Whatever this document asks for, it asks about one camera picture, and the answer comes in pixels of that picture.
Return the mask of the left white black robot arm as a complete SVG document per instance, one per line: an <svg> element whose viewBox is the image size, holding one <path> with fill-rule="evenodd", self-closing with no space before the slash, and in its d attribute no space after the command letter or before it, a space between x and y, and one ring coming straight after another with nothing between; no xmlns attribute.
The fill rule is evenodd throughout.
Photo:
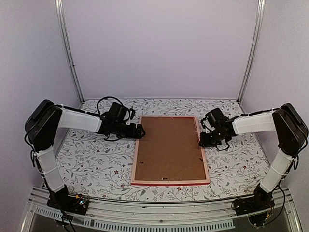
<svg viewBox="0 0 309 232"><path fill-rule="evenodd" d="M43 100L25 123L25 142L31 147L31 158L43 177L47 188L55 193L53 202L62 210L72 205L70 196L64 192L67 188L59 173L56 163L56 151L60 140L69 130L88 131L104 135L110 141L114 135L116 140L141 139L146 135L142 124L132 123L135 110L122 104L119 99L102 113L99 109L93 113L76 109L51 100Z"/></svg>

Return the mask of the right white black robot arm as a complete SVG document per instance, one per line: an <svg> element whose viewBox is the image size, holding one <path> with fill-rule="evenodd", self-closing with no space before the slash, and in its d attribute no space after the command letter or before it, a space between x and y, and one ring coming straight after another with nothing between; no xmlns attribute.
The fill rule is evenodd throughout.
<svg viewBox="0 0 309 232"><path fill-rule="evenodd" d="M222 143L229 145L232 138L245 134L272 133L276 137L276 155L265 177L257 185L256 195L250 199L249 204L254 211L267 205L267 194L280 185L291 169L298 168L299 155L308 145L309 129L290 103L233 118L228 118L219 108L215 108L205 114L201 124L203 128L212 128L200 133L199 146L203 148L218 148Z"/></svg>

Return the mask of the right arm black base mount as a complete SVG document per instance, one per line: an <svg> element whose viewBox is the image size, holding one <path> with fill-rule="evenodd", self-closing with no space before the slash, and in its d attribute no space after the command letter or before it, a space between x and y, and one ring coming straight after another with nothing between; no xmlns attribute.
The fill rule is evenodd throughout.
<svg viewBox="0 0 309 232"><path fill-rule="evenodd" d="M256 186L253 191L253 196L249 198L237 198L232 204L231 208L236 212L236 215L244 215L260 210L266 210L275 206L272 198L272 191L266 192L260 184Z"/></svg>

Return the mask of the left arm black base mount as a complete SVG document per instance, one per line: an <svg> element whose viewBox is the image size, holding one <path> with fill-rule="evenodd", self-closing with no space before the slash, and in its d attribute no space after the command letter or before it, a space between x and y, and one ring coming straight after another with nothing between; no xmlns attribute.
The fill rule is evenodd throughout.
<svg viewBox="0 0 309 232"><path fill-rule="evenodd" d="M65 212L86 215L89 205L89 198L77 194L70 196L67 186L64 186L60 191L50 192L47 206L55 209L62 209Z"/></svg>

